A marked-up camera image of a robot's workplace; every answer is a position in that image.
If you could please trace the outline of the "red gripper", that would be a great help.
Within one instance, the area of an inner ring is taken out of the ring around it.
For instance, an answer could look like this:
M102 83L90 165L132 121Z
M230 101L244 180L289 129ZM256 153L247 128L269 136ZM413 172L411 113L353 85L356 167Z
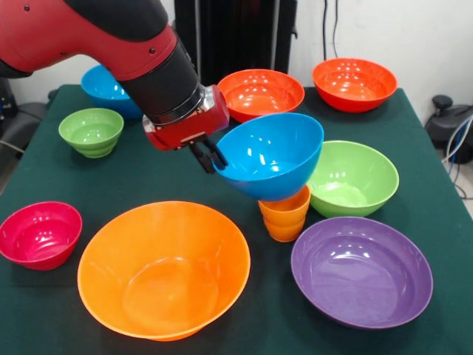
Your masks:
M190 112L190 115L170 124L158 125L145 115L143 116L144 132L155 148L162 151L179 149L189 141L202 135L210 136L228 126L230 115L218 86L203 87L201 97L199 104ZM205 138L204 145L210 152L210 157L193 141L188 147L207 174L215 173L214 165L228 165L225 156L215 142L210 138Z

